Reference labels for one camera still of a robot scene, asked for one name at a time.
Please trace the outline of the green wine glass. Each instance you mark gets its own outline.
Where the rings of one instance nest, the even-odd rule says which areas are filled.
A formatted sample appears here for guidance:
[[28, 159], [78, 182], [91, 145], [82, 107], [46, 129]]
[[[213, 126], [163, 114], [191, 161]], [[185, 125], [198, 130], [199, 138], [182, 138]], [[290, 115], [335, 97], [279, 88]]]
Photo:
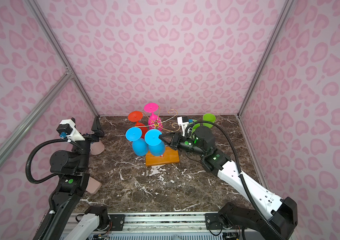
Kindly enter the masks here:
[[201, 124], [197, 124], [197, 121], [198, 120], [193, 119], [192, 122], [190, 122], [189, 124], [190, 128], [187, 131], [189, 138], [193, 138], [193, 133], [201, 125]]
[[[215, 123], [216, 116], [213, 115], [213, 114], [210, 114], [210, 113], [204, 114], [203, 115], [203, 121], [210, 122], [210, 123]], [[210, 124], [210, 123], [209, 124], [208, 123], [202, 123], [202, 125], [211, 129], [213, 127], [213, 125]]]

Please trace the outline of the blue wine glass front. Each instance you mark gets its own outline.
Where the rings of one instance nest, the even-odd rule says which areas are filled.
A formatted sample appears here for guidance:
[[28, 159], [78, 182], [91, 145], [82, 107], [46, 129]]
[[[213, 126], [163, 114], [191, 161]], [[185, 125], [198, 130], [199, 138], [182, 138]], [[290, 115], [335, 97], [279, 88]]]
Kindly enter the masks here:
[[162, 135], [161, 131], [152, 129], [145, 134], [144, 138], [145, 142], [148, 144], [150, 153], [155, 157], [162, 156], [165, 152], [165, 144], [159, 138], [160, 135]]

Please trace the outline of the blue wine glass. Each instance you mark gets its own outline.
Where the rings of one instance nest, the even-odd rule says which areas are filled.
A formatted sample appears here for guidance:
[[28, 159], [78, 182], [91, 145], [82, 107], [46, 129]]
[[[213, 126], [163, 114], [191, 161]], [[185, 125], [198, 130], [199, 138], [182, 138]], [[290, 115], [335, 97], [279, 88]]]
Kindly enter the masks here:
[[140, 128], [129, 128], [125, 136], [128, 141], [132, 142], [132, 149], [137, 156], [142, 157], [148, 153], [148, 144], [142, 138], [142, 130]]
[[162, 135], [161, 131], [152, 129], [145, 134], [144, 138], [145, 142], [148, 144], [150, 153], [155, 157], [162, 156], [165, 152], [165, 144], [159, 138], [160, 135]]

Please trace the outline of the green wine glass front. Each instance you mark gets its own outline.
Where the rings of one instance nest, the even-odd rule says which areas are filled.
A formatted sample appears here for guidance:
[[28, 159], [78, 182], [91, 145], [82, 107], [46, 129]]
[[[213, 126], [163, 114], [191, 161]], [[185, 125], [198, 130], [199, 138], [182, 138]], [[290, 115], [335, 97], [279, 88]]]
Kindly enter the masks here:
[[201, 124], [197, 124], [197, 121], [198, 120], [193, 119], [192, 122], [190, 122], [189, 124], [190, 128], [187, 131], [189, 138], [193, 138], [193, 133], [201, 125]]

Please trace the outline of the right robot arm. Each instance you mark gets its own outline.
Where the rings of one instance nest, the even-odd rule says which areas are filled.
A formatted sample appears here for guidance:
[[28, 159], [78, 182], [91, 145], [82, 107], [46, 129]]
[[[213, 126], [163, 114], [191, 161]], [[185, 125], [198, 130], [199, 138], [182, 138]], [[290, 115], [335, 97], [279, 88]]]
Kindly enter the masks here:
[[232, 148], [233, 159], [221, 151], [210, 128], [200, 126], [191, 135], [175, 132], [160, 134], [158, 138], [173, 150], [199, 156], [206, 172], [229, 184], [250, 202], [252, 209], [232, 202], [225, 204], [218, 212], [222, 228], [238, 226], [255, 230], [265, 240], [290, 239], [298, 225], [297, 203], [290, 197], [272, 193], [247, 175], [241, 169], [235, 149]]

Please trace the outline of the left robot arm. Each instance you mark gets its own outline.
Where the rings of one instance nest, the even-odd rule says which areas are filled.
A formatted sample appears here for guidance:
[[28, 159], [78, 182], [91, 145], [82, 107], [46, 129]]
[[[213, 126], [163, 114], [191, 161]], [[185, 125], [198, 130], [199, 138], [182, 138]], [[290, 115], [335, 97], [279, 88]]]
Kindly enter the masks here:
[[[60, 239], [70, 215], [83, 197], [90, 180], [89, 157], [92, 143], [104, 137], [100, 120], [94, 118], [90, 134], [82, 134], [76, 129], [75, 119], [62, 120], [57, 127], [58, 139], [45, 141], [36, 146], [29, 154], [25, 174], [28, 182], [41, 184], [58, 177], [58, 185], [48, 198], [49, 210], [38, 228], [34, 239]], [[32, 161], [39, 150], [54, 143], [69, 143], [72, 150], [59, 150], [49, 160], [50, 175], [39, 180], [32, 176]]]

